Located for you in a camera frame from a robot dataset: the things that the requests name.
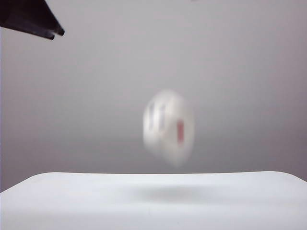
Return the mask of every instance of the white disc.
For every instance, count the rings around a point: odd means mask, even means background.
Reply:
[[[145,147],[174,166],[190,155],[194,143],[194,115],[177,93],[164,90],[150,100],[143,115]]]

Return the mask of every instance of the gray wall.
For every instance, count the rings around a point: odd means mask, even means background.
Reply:
[[[307,180],[307,1],[47,2],[63,37],[1,29],[2,190],[52,171]],[[143,109],[164,88],[196,115],[178,169],[142,143]]]

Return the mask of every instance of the white platform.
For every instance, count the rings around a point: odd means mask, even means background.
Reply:
[[[1,193],[2,230],[307,230],[283,172],[33,176]]]

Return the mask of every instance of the red mark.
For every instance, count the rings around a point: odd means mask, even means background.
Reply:
[[[184,123],[182,120],[177,121],[177,142],[182,144],[184,141]]]

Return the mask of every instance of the black object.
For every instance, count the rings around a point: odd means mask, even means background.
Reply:
[[[0,0],[0,26],[51,40],[65,33],[44,0]]]

